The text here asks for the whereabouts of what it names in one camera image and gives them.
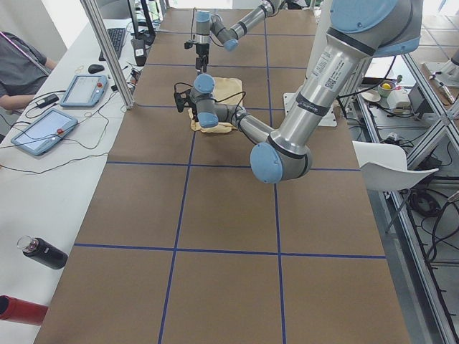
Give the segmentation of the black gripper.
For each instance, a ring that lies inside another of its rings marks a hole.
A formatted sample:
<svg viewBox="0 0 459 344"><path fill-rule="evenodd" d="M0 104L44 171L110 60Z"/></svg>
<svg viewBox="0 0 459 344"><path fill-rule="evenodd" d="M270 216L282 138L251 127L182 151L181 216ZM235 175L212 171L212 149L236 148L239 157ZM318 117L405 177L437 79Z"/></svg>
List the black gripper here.
<svg viewBox="0 0 459 344"><path fill-rule="evenodd" d="M207 72L207 65L209 64L209 44L208 43L199 43L195 40L188 40L184 43L184 49L191 49L195 47L196 49L196 60L195 60L195 68L197 74L201 74L201 70L203 73Z"/></svg>
<svg viewBox="0 0 459 344"><path fill-rule="evenodd" d="M197 106L195 102L191 99L191 90L185 90L183 92L174 92L174 101L176 104L176 109L179 113L184 112L186 108L191 109L191 118L192 120L197 120Z"/></svg>

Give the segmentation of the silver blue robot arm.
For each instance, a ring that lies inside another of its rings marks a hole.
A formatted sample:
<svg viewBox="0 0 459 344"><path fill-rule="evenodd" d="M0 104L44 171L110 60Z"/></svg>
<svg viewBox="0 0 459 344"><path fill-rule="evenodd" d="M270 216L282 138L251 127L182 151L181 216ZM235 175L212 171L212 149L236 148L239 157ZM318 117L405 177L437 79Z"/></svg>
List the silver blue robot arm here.
<svg viewBox="0 0 459 344"><path fill-rule="evenodd" d="M211 35L227 51L233 51L253 27L268 17L273 17L283 8L285 1L261 1L260 5L245 15L241 20L227 28L220 15L205 10L193 10L191 21L191 39L185 41L184 49L195 47L197 57L195 69L197 74L207 72Z"/></svg>
<svg viewBox="0 0 459 344"><path fill-rule="evenodd" d="M406 54L417 49L422 25L421 1L332 1L320 16L327 24L326 46L315 67L299 87L279 128L271 128L241 105L225 105L214 98L214 78L207 73L209 38L227 50L259 22L276 16L281 1L262 1L248 15L227 28L218 14L198 11L196 31L186 48L197 49L197 77L188 90L175 92L178 111L190 108L203 128L230 123L252 141L250 166L264 183L300 178L311 168L307 141L328 113L360 61Z"/></svg>

